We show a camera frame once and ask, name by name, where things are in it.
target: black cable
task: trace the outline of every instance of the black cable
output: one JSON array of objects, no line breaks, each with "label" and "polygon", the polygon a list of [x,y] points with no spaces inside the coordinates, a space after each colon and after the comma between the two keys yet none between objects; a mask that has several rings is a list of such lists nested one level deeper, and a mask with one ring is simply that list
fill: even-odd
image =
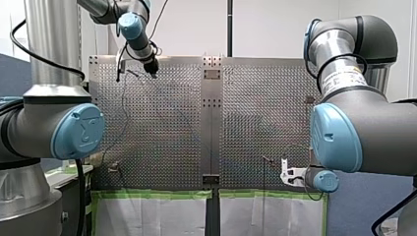
[{"label": "black cable", "polygon": [[102,165],[103,163],[104,163],[104,158],[105,158],[105,156],[107,155],[107,153],[113,148],[113,147],[115,147],[118,143],[119,143],[119,141],[122,139],[122,137],[125,135],[125,133],[126,133],[126,131],[127,131],[127,128],[128,128],[128,125],[129,125],[129,114],[128,114],[128,111],[126,110],[126,104],[125,104],[125,99],[126,99],[126,89],[127,89],[127,86],[128,86],[128,79],[127,79],[127,77],[128,77],[128,74],[126,74],[125,75],[125,83],[124,83],[124,86],[123,86],[123,91],[122,91],[122,101],[121,101],[121,106],[122,106],[122,110],[123,110],[123,114],[125,115],[125,117],[126,117],[126,122],[125,122],[125,124],[123,125],[123,128],[122,128],[122,132],[120,132],[120,134],[116,137],[116,139],[114,140],[114,142],[109,146],[109,147],[107,147],[105,150],[104,150],[104,152],[103,152],[103,155],[101,156],[101,164],[100,165]]},{"label": "black cable", "polygon": [[116,36],[119,37],[120,36],[120,28],[119,28],[119,18],[120,18],[120,8],[119,5],[117,5],[116,0],[113,0],[113,15],[114,15],[114,19],[116,20]]},{"label": "black cable", "polygon": [[17,99],[14,101],[7,102],[6,104],[0,106],[0,116],[17,109],[19,107],[22,107],[24,104],[24,101],[22,99]]},{"label": "black cable", "polygon": [[322,20],[320,20],[320,19],[313,19],[310,22],[309,28],[307,29],[307,32],[305,34],[306,41],[304,42],[305,43],[305,46],[304,46],[304,61],[306,63],[306,70],[310,74],[310,76],[312,76],[314,79],[317,79],[318,77],[310,70],[310,67],[309,67],[310,39],[311,39],[311,34],[312,34],[312,31],[313,31],[313,27],[316,25],[316,23],[321,22],[321,21]]},{"label": "black cable", "polygon": [[344,53],[344,54],[341,54],[341,55],[337,55],[337,56],[330,57],[320,67],[320,70],[319,70],[319,72],[317,74],[316,83],[317,83],[317,89],[319,90],[320,93],[322,93],[322,89],[320,87],[320,77],[322,76],[322,73],[325,70],[325,67],[328,66],[328,64],[330,64],[331,62],[336,61],[337,59],[340,59],[342,57],[354,57],[357,60],[359,59],[358,60],[359,61],[358,63],[361,63],[362,62],[361,64],[363,64],[363,66],[364,66],[364,69],[362,70],[362,74],[365,75],[365,73],[367,72],[367,70],[368,70],[368,63],[367,63],[366,59],[364,57],[362,57],[361,55],[358,55],[358,54],[350,53],[349,52],[349,53]]},{"label": "black cable", "polygon": [[127,47],[128,47],[128,41],[126,41],[125,46],[123,46],[122,51],[120,52],[120,56],[119,56],[119,60],[117,61],[117,76],[116,76],[116,82],[119,83],[120,82],[120,73],[122,72],[122,70],[120,69],[120,63],[122,63],[122,57],[123,57],[123,53],[125,51],[127,51]]},{"label": "black cable", "polygon": [[79,159],[76,159],[77,173],[80,184],[80,212],[79,222],[77,227],[77,236],[83,236],[84,217],[86,216],[86,176],[84,176],[83,164]]},{"label": "black cable", "polygon": [[387,220],[391,215],[399,211],[401,208],[405,207],[407,204],[409,204],[411,201],[413,201],[417,197],[417,190],[415,190],[413,193],[408,195],[403,201],[399,202],[396,206],[391,208],[389,211],[387,211],[385,214],[383,214],[379,219],[377,219],[371,227],[372,233],[374,236],[379,236],[377,232],[377,228],[380,224],[382,224],[385,220]]},{"label": "black cable", "polygon": [[156,19],[155,26],[153,27],[152,33],[150,34],[150,37],[149,37],[149,40],[151,40],[153,35],[155,34],[157,24],[159,23],[160,17],[162,16],[163,10],[165,10],[165,7],[166,7],[167,3],[168,3],[168,0],[165,0],[165,2],[163,3],[162,9],[160,10],[159,16]]},{"label": "black cable", "polygon": [[76,74],[76,75],[78,75],[78,76],[80,76],[80,78],[82,79],[82,80],[84,80],[85,78],[86,78],[86,75],[82,72],[82,71],[80,71],[80,70],[77,70],[77,69],[74,69],[74,68],[71,68],[71,67],[66,67],[66,66],[63,66],[63,65],[61,65],[61,64],[58,64],[58,63],[55,63],[55,62],[53,62],[53,61],[50,61],[50,60],[48,60],[48,59],[46,59],[46,58],[43,58],[43,57],[41,57],[41,56],[39,56],[39,55],[37,55],[36,53],[34,53],[34,52],[32,52],[32,51],[30,51],[30,50],[28,50],[27,48],[25,48],[23,45],[21,45],[17,40],[16,40],[16,38],[15,38],[15,33],[16,33],[16,31],[18,31],[24,24],[26,23],[26,20],[23,20],[21,23],[19,23],[11,32],[10,32],[10,38],[12,39],[12,41],[13,41],[13,43],[17,46],[17,47],[19,47],[20,49],[22,49],[24,52],[26,52],[29,56],[31,56],[31,57],[33,57],[33,58],[35,58],[35,59],[37,59],[37,60],[39,60],[39,61],[41,61],[41,62],[43,62],[43,63],[46,63],[46,64],[48,64],[48,65],[50,65],[50,66],[53,66],[53,67],[56,67],[56,68],[59,68],[59,69],[62,69],[62,70],[65,70],[65,71],[68,71],[68,72],[71,72],[71,73],[73,73],[73,74]]}]

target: pegboard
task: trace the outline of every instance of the pegboard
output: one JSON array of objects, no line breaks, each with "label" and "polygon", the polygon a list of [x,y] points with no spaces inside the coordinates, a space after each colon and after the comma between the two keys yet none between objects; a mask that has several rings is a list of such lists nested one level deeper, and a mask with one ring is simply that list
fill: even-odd
[{"label": "pegboard", "polygon": [[115,57],[90,59],[90,93],[106,120],[95,189],[202,188],[201,61],[159,60],[157,79],[127,61],[117,83]]},{"label": "pegboard", "polygon": [[309,163],[316,82],[298,59],[225,58],[220,188],[282,189],[280,159]]},{"label": "pegboard", "polygon": [[302,60],[159,63],[152,79],[127,61],[117,83],[114,56],[90,58],[90,93],[106,119],[101,149],[108,149],[95,189],[195,190],[205,174],[218,174],[220,188],[284,189],[284,153],[290,167],[307,166],[310,109],[320,95]]}]

